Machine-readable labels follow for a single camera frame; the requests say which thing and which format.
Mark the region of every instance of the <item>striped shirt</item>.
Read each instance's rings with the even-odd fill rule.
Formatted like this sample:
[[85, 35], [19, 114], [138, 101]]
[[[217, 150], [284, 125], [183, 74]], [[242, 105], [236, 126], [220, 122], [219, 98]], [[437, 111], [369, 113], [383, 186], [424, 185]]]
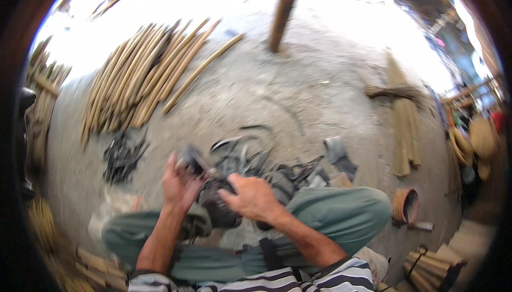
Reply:
[[178, 287], [160, 273], [135, 274], [131, 278], [128, 292], [353, 292], [373, 291], [372, 273], [368, 263], [355, 257], [347, 257], [322, 269], [312, 278], [291, 267], [268, 271], [221, 284], [208, 282], [191, 287]]

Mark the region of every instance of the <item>woven basket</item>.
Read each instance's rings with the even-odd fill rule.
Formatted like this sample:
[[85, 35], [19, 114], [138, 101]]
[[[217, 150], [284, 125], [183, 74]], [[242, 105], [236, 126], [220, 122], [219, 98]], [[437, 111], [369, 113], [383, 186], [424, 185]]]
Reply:
[[493, 126], [480, 116], [470, 123], [469, 130], [471, 145], [475, 153], [481, 159], [489, 161], [496, 152], [496, 132], [493, 130]]

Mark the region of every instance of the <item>dirt floor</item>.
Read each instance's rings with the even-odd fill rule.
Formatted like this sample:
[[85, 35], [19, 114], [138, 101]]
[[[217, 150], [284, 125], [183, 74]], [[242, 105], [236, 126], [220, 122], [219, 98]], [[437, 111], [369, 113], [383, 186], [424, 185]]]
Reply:
[[[391, 258], [388, 283], [400, 281], [403, 260], [420, 243], [436, 250], [449, 241], [460, 224], [460, 206], [444, 196], [449, 165], [435, 103], [428, 98], [418, 108], [422, 166], [405, 179], [397, 179], [391, 172], [394, 139], [390, 100], [370, 100], [362, 90], [366, 83], [386, 83], [387, 50], [396, 56], [412, 84], [429, 82], [439, 87], [449, 80], [414, 22], [394, 6], [356, 0], [297, 0], [281, 51], [272, 54], [267, 50], [267, 39], [276, 1], [122, 0], [97, 21], [95, 30], [103, 28], [113, 39], [101, 49], [98, 36], [82, 42], [97, 52], [89, 53], [89, 61], [82, 58], [82, 63], [73, 64], [70, 80], [55, 105], [48, 142], [47, 197], [56, 221], [76, 243], [106, 255], [87, 227], [110, 188], [102, 179], [102, 156], [112, 135], [93, 137], [85, 152], [80, 148], [80, 114], [94, 69], [125, 39], [117, 34], [123, 28], [133, 27], [134, 31], [146, 21], [174, 23], [179, 13], [184, 19], [193, 16], [200, 22], [207, 16], [205, 11], [212, 11], [213, 18], [222, 15], [223, 21], [182, 78], [226, 42], [230, 33], [246, 36], [208, 67], [168, 115], [157, 108], [147, 125], [150, 147], [132, 183], [115, 191], [141, 196], [150, 208], [158, 208], [162, 204], [160, 180], [171, 151], [188, 143], [206, 151], [215, 141], [238, 135], [241, 126], [263, 123], [277, 135], [277, 147], [270, 158], [273, 162], [293, 163], [296, 157], [309, 161], [324, 154], [323, 139], [341, 135], [351, 160], [359, 166], [356, 186], [378, 188], [390, 198], [398, 187], [413, 186], [419, 191], [418, 219], [433, 222], [432, 233], [397, 229], [390, 224], [369, 245]], [[133, 25], [119, 16], [126, 13], [138, 23]], [[77, 37], [85, 39], [89, 34], [83, 30]], [[80, 46], [76, 42], [69, 41], [67, 54], [77, 53], [76, 47], [71, 47]], [[52, 55], [59, 59], [57, 50]], [[131, 131], [131, 135], [137, 140], [142, 131]], [[332, 178], [337, 175], [326, 160], [322, 166]], [[221, 246], [240, 248], [244, 243], [257, 244], [263, 236], [265, 233], [244, 221], [240, 228], [218, 238]]]

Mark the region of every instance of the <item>wooden pole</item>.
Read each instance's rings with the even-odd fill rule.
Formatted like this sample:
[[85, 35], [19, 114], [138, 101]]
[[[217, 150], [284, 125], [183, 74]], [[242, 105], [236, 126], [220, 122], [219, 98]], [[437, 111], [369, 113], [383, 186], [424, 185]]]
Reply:
[[277, 53], [278, 51], [294, 1], [295, 0], [279, 0], [278, 9], [275, 12], [272, 34], [270, 35], [269, 48], [273, 53]]

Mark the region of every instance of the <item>bamboo stick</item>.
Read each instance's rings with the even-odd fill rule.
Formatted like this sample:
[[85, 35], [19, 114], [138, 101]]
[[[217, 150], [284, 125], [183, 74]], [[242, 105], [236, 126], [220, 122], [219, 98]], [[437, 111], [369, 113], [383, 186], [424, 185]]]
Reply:
[[81, 263], [87, 264], [87, 266], [92, 266], [103, 273], [126, 278], [126, 273], [119, 270], [115, 263], [90, 254], [79, 246], [76, 247], [75, 255]]
[[[200, 36], [194, 36], [193, 39], [189, 41], [187, 46], [185, 46], [180, 53], [174, 58], [173, 62], [171, 63], [170, 67], [172, 66], [174, 68], [173, 73], [178, 68], [177, 66], [184, 60], [183, 56], [186, 55], [194, 46], [194, 42], [196, 42], [197, 39], [199, 39]], [[163, 86], [165, 84], [169, 83], [171, 76], [165, 79], [163, 76], [160, 81], [157, 83], [155, 88], [153, 89], [152, 93], [149, 96], [149, 101], [145, 103], [144, 108], [142, 108], [140, 115], [138, 116], [137, 121], [134, 123], [134, 126], [136, 128], [141, 128], [144, 123], [147, 123], [150, 120], [150, 117], [152, 116], [153, 112], [155, 111], [158, 103], [160, 102], [160, 98], [162, 97], [164, 93]]]
[[131, 79], [131, 74], [134, 70], [134, 67], [136, 66], [135, 58], [140, 53], [141, 49], [143, 48], [146, 40], [151, 35], [152, 29], [155, 27], [155, 24], [151, 23], [146, 29], [143, 34], [141, 34], [140, 39], [136, 41], [137, 45], [135, 46], [133, 52], [131, 53], [130, 57], [127, 60], [127, 63], [130, 65], [128, 67], [128, 70], [125, 73], [125, 76], [121, 80], [121, 84], [119, 85], [119, 89], [117, 90], [117, 93], [114, 95], [112, 106], [115, 107], [114, 113], [120, 114], [121, 113], [121, 106], [122, 106], [122, 98], [121, 95], [123, 91], [125, 90], [125, 86], [129, 84]]
[[194, 73], [192, 73], [192, 75], [190, 75], [190, 77], [187, 79], [187, 81], [185, 81], [185, 83], [183, 83], [183, 85], [180, 87], [180, 89], [176, 91], [173, 98], [171, 98], [169, 103], [167, 103], [167, 105], [162, 110], [163, 114], [166, 114], [167, 112], [169, 112], [169, 110], [176, 104], [178, 99], [181, 97], [183, 92], [185, 92], [185, 90], [189, 87], [189, 85], [192, 84], [192, 82], [194, 82], [195, 78], [198, 77], [199, 74], [201, 74], [202, 71], [204, 71], [204, 69], [208, 65], [210, 65], [210, 63], [215, 58], [219, 57], [219, 55], [224, 53], [228, 48], [233, 46], [236, 42], [240, 41], [243, 37], [244, 37], [243, 34], [238, 34], [236, 37], [234, 37], [229, 42], [227, 42], [224, 46], [222, 46], [217, 52], [213, 53], [206, 61], [204, 61], [204, 63], [201, 64], [201, 66], [199, 66], [198, 69]]
[[59, 96], [59, 90], [57, 90], [50, 82], [48, 82], [44, 78], [41, 78], [38, 74], [35, 74], [33, 79], [36, 84], [41, 86], [43, 89], [47, 90], [53, 96]]
[[122, 106], [121, 111], [124, 112], [126, 108], [128, 107], [128, 100], [131, 95], [131, 91], [135, 87], [135, 84], [137, 84], [137, 81], [139, 79], [139, 71], [141, 70], [142, 66], [144, 65], [146, 58], [148, 57], [148, 53], [150, 53], [150, 48], [153, 45], [155, 41], [160, 40], [160, 35], [165, 33], [165, 29], [162, 28], [163, 25], [159, 25], [152, 33], [151, 36], [147, 41], [145, 41], [144, 45], [141, 47], [140, 51], [137, 53], [137, 56], [135, 56], [134, 63], [135, 67], [133, 72], [131, 73], [131, 77], [129, 80], [129, 84], [127, 85], [126, 89], [123, 91], [123, 97], [121, 98]]
[[157, 58], [163, 45], [167, 43], [170, 34], [171, 33], [168, 31], [160, 33], [156, 37], [155, 41], [150, 45], [149, 51], [147, 52], [146, 56], [144, 56], [146, 58], [144, 64], [140, 67], [135, 79], [133, 80], [133, 83], [129, 86], [128, 91], [126, 92], [125, 100], [127, 100], [126, 102], [128, 105], [133, 105], [133, 103], [135, 103], [137, 94], [147, 77], [150, 66]]
[[188, 64], [190, 63], [190, 61], [192, 61], [192, 58], [194, 58], [194, 56], [197, 54], [197, 52], [199, 51], [199, 49], [203, 46], [203, 44], [205, 43], [206, 39], [208, 38], [208, 36], [210, 36], [210, 34], [214, 31], [214, 29], [217, 27], [217, 25], [219, 25], [219, 23], [221, 22], [221, 20], [217, 20], [213, 25], [212, 27], [210, 27], [208, 29], [208, 31], [206, 33], [204, 33], [203, 35], [201, 35], [198, 39], [198, 41], [195, 43], [194, 47], [192, 48], [192, 50], [187, 53], [187, 57], [185, 58], [185, 60], [183, 61], [183, 63], [178, 67], [178, 69], [176, 70], [176, 73], [172, 76], [172, 78], [170, 79], [170, 83], [168, 85], [168, 87], [165, 89], [164, 91], [164, 95], [169, 95], [170, 91], [173, 89], [174, 85], [176, 84], [176, 82], [178, 81], [178, 79], [180, 78], [181, 74], [183, 73], [183, 71], [185, 71], [185, 68], [188, 66]]
[[411, 139], [409, 124], [406, 120], [406, 107], [404, 99], [393, 102], [393, 121], [395, 123], [395, 153], [393, 159], [393, 174], [404, 177], [411, 173], [408, 156], [408, 141]]
[[172, 48], [172, 45], [173, 45], [172, 41], [175, 36], [173, 34], [174, 34], [174, 31], [176, 31], [176, 28], [178, 28], [178, 25], [180, 22], [181, 22], [181, 19], [177, 20], [176, 23], [171, 27], [171, 29], [169, 31], [170, 36], [167, 39], [166, 44], [162, 47], [162, 49], [165, 49], [165, 50], [162, 50], [161, 52], [158, 53], [157, 58], [155, 59], [155, 61], [152, 64], [153, 68], [150, 69], [150, 72], [147, 74], [146, 78], [143, 81], [141, 88], [139, 89], [139, 91], [137, 93], [137, 98], [135, 99], [135, 101], [137, 103], [140, 102], [140, 100], [142, 99], [142, 93], [147, 88], [147, 86], [149, 84], [151, 84], [153, 77], [155, 76], [155, 73], [157, 72], [158, 68], [162, 64], [163, 60], [166, 58], [166, 56], [170, 52], [172, 52], [170, 49]]
[[87, 126], [87, 118], [89, 116], [90, 109], [92, 108], [91, 99], [93, 98], [93, 96], [97, 95], [100, 78], [103, 75], [103, 72], [105, 71], [107, 65], [112, 60], [112, 57], [114, 57], [115, 52], [117, 52], [117, 50], [114, 50], [114, 52], [112, 52], [110, 54], [110, 56], [107, 58], [105, 63], [103, 63], [103, 66], [100, 68], [100, 70], [98, 72], [96, 72], [96, 75], [95, 75], [95, 77], [93, 79], [93, 85], [92, 85], [91, 89], [89, 90], [89, 95], [87, 96], [86, 104], [83, 107], [83, 112], [82, 112], [82, 129], [81, 129], [81, 142], [82, 142], [82, 148], [83, 149], [85, 149], [84, 146], [87, 144], [87, 140], [89, 139], [89, 134], [87, 133], [87, 140], [85, 140], [85, 145], [84, 145], [84, 136], [86, 134], [85, 130], [86, 130], [86, 126]]
[[78, 262], [75, 262], [75, 267], [80, 273], [82, 273], [87, 278], [93, 280], [94, 282], [96, 282], [97, 284], [99, 284], [103, 287], [111, 286], [111, 287], [114, 287], [121, 291], [128, 291], [125, 280], [122, 278], [109, 276], [107, 274], [101, 275], [98, 272], [93, 272], [93, 271], [87, 269], [85, 266], [81, 265]]
[[159, 81], [163, 77], [163, 79], [165, 80], [169, 76], [170, 72], [173, 70], [173, 69], [169, 68], [169, 65], [172, 63], [172, 61], [174, 60], [176, 55], [178, 55], [180, 53], [180, 51], [183, 49], [183, 47], [185, 47], [189, 43], [189, 41], [195, 36], [195, 34], [197, 34], [197, 32], [208, 22], [208, 20], [210, 20], [209, 17], [207, 19], [205, 19], [200, 25], [198, 25], [190, 34], [188, 34], [183, 39], [183, 41], [178, 44], [178, 46], [176, 46], [176, 48], [172, 51], [172, 53], [170, 53], [170, 55], [164, 60], [162, 66], [159, 67], [159, 69], [153, 79], [156, 79], [157, 81]]
[[148, 106], [147, 104], [151, 101], [151, 98], [145, 98], [142, 100], [141, 103], [137, 106], [137, 109], [135, 110], [135, 114], [131, 119], [130, 126], [133, 128], [140, 128], [140, 125], [138, 125], [138, 122], [141, 119], [142, 115], [144, 114], [144, 109]]
[[109, 64], [109, 66], [108, 66], [108, 68], [107, 68], [107, 70], [106, 70], [106, 72], [104, 74], [104, 76], [105, 76], [105, 83], [103, 84], [103, 86], [99, 90], [98, 97], [94, 100], [95, 102], [93, 104], [93, 109], [91, 111], [92, 112], [91, 127], [93, 129], [93, 132], [95, 132], [95, 133], [98, 131], [98, 120], [99, 120], [99, 115], [100, 115], [100, 105], [103, 103], [103, 100], [104, 100], [105, 95], [106, 95], [106, 91], [112, 85], [112, 78], [111, 78], [112, 71], [114, 70], [114, 66], [117, 64], [117, 61], [119, 60], [119, 57], [121, 56], [122, 50], [124, 50], [126, 44], [127, 44], [127, 42], [123, 43], [119, 47], [119, 50], [117, 51], [116, 55], [112, 59], [112, 62]]
[[185, 32], [185, 30], [187, 29], [187, 27], [189, 27], [190, 23], [192, 23], [192, 20], [189, 20], [182, 28], [180, 28], [180, 30], [176, 33], [176, 35], [170, 40], [170, 43], [172, 44], [170, 46], [170, 51], [172, 52], [176, 46], [179, 45], [179, 43], [181, 41], [178, 41], [180, 38], [183, 40], [183, 32]]
[[[189, 43], [188, 43], [186, 46], [184, 46], [184, 47], [182, 48], [182, 50], [181, 50], [181, 51], [180, 51], [180, 52], [179, 52], [179, 53], [174, 57], [174, 59], [172, 60], [172, 62], [170, 63], [170, 65], [168, 65], [168, 66], [167, 66], [168, 68], [174, 68], [174, 67], [176, 66], [176, 63], [175, 63], [175, 62], [177, 62], [177, 61], [176, 61], [176, 58], [177, 58], [177, 59], [179, 59], [179, 58], [180, 58], [180, 57], [181, 57], [181, 56], [182, 56], [182, 55], [183, 55], [183, 54], [188, 50], [188, 48], [190, 47], [190, 42], [194, 41], [194, 40], [195, 40], [195, 38], [196, 38], [196, 36], [194, 35], [194, 36], [192, 37], [192, 39], [189, 41]], [[147, 86], [144, 88], [144, 91], [142, 92], [142, 96], [148, 96], [148, 95], [150, 95], [150, 93], [153, 91], [153, 89], [155, 88], [155, 86], [156, 86], [156, 85], [158, 85], [159, 80], [166, 80], [166, 79], [167, 79], [167, 77], [166, 77], [165, 75], [162, 75], [162, 76], [160, 76], [160, 77], [157, 77], [157, 72], [158, 72], [158, 71], [160, 71], [160, 69], [164, 66], [164, 65], [162, 64], [164, 59], [165, 59], [165, 58], [162, 58], [162, 61], [160, 61], [160, 64], [159, 64], [158, 68], [157, 68], [157, 69], [156, 69], [156, 71], [152, 74], [150, 81], [148, 82]]]
[[195, 38], [193, 38], [190, 41], [190, 45], [187, 46], [186, 48], [184, 48], [180, 52], [180, 54], [176, 57], [177, 58], [176, 66], [174, 67], [173, 71], [170, 73], [169, 77], [167, 78], [167, 80], [165, 82], [165, 85], [164, 85], [162, 91], [160, 91], [160, 93], [158, 95], [157, 99], [158, 99], [159, 102], [160, 101], [165, 101], [167, 99], [167, 97], [169, 97], [170, 92], [172, 92], [172, 89], [170, 87], [171, 79], [174, 77], [174, 75], [175, 75], [176, 71], [178, 70], [178, 68], [183, 64], [185, 58], [190, 53], [190, 51], [194, 47], [194, 45], [197, 42], [197, 40], [201, 37], [201, 35], [196, 36]]
[[128, 116], [126, 116], [126, 119], [125, 119], [125, 122], [123, 122], [123, 127], [122, 129], [125, 131], [128, 129], [128, 127], [130, 126], [130, 123], [131, 123], [131, 119], [133, 119], [133, 116], [135, 115], [135, 110], [136, 110], [136, 107], [133, 106], [131, 109], [130, 109], [130, 112], [128, 113]]

